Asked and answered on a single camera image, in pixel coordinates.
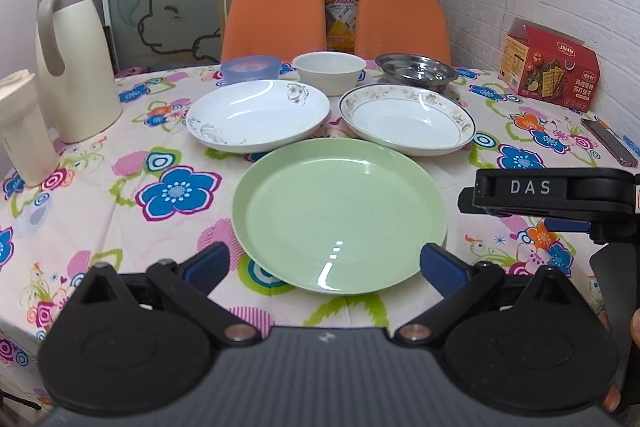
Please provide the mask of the right hand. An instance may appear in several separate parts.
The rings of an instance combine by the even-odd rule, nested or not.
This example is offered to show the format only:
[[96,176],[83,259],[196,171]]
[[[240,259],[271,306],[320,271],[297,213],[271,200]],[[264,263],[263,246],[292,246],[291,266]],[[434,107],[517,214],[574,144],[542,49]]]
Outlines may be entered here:
[[[629,355],[629,360],[626,367],[625,379],[624,383],[627,384],[631,379],[631,364],[639,362],[639,345],[640,345],[640,334],[639,334],[639,314],[640,310],[637,309],[634,311],[634,315],[631,317],[629,332],[632,342],[634,343],[634,349],[632,349],[631,354]],[[616,386],[612,386],[608,393],[606,394],[602,407],[610,413],[613,413],[616,409],[620,407],[620,401],[622,401],[622,395],[620,394],[620,389]]]

